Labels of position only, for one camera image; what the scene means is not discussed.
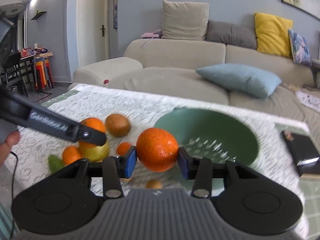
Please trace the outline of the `person's left hand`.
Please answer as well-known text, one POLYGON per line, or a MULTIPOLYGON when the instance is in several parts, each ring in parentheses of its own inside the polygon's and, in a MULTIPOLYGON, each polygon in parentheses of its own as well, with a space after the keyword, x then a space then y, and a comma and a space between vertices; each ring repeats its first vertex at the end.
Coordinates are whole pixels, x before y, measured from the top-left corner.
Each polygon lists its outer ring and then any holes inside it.
POLYGON ((20 141, 20 133, 19 131, 15 131, 10 133, 7 136, 7 139, 5 140, 4 143, 1 144, 0 146, 0 166, 4 164, 6 161, 7 157, 9 156, 12 147, 17 145, 20 141))

